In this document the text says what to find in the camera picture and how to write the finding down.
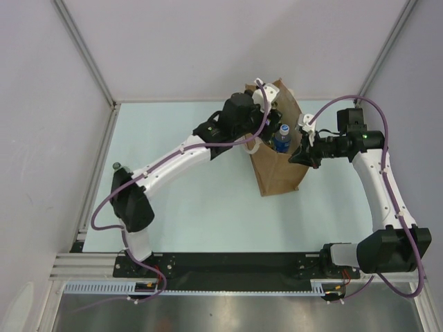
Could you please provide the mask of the blue label bottle front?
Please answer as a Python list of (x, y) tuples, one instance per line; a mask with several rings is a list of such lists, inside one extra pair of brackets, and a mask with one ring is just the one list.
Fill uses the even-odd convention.
[(278, 153), (287, 153), (291, 144), (290, 127), (282, 124), (273, 137), (273, 149)]

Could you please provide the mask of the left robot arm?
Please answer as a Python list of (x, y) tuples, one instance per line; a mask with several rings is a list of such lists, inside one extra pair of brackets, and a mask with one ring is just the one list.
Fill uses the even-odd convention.
[(274, 107), (278, 94), (279, 90), (270, 86), (234, 93), (222, 110), (202, 122), (170, 154), (136, 171), (126, 167), (115, 171), (110, 203), (123, 227), (124, 245), (132, 254), (128, 265), (132, 272), (143, 277), (153, 268), (147, 228), (155, 217), (150, 203), (154, 193), (236, 143), (270, 139), (282, 118)]

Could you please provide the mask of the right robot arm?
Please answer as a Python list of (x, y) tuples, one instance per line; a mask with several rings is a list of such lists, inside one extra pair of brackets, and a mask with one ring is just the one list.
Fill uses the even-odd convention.
[(324, 245), (329, 254), (319, 268), (336, 277), (344, 266), (364, 273), (409, 273), (417, 269), (432, 241), (428, 228), (417, 226), (399, 193), (381, 131), (369, 131), (362, 109), (337, 113), (338, 135), (322, 138), (312, 114), (300, 114), (300, 145), (290, 163), (317, 169), (325, 158), (347, 158), (359, 175), (372, 217), (373, 233), (359, 243)]

